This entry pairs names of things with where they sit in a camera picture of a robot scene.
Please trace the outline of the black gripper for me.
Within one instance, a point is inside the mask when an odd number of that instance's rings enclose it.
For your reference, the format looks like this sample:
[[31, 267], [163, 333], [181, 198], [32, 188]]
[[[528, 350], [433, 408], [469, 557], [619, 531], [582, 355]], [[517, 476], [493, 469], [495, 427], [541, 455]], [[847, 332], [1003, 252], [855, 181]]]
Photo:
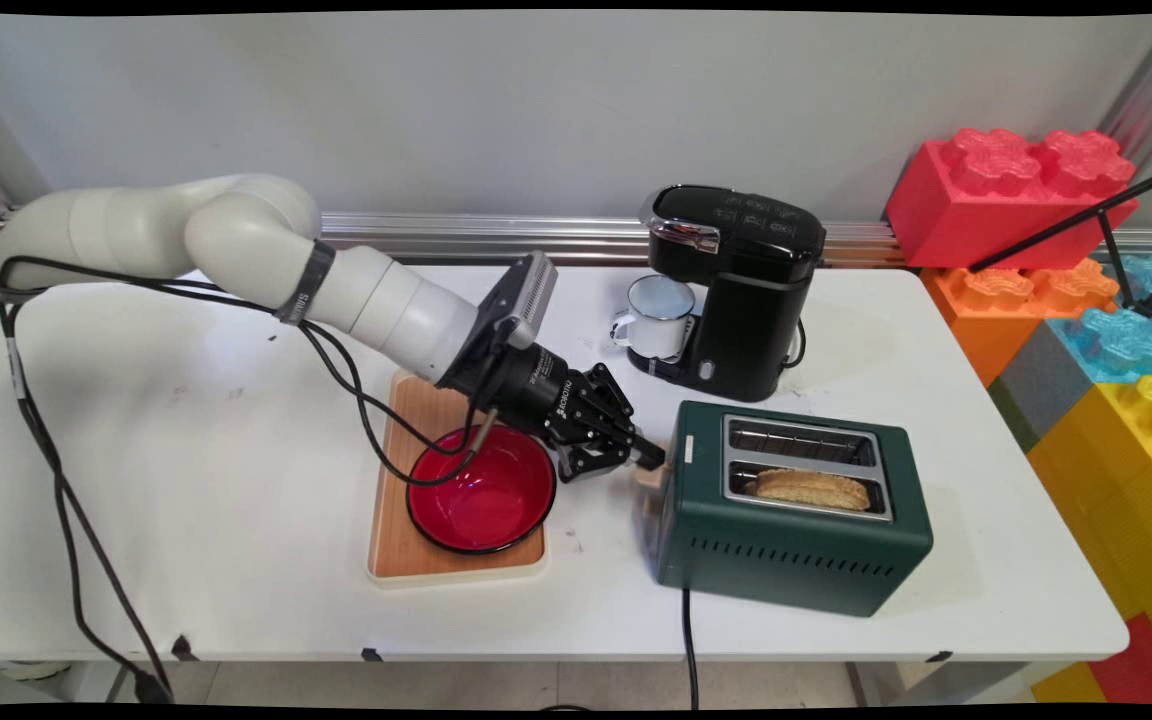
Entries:
[[634, 407], [605, 364], [577, 372], [540, 344], [477, 348], [449, 367], [442, 388], [461, 392], [484, 414], [495, 409], [508, 427], [556, 445], [563, 484], [626, 465], [655, 470], [666, 461], [666, 450], [634, 424]]

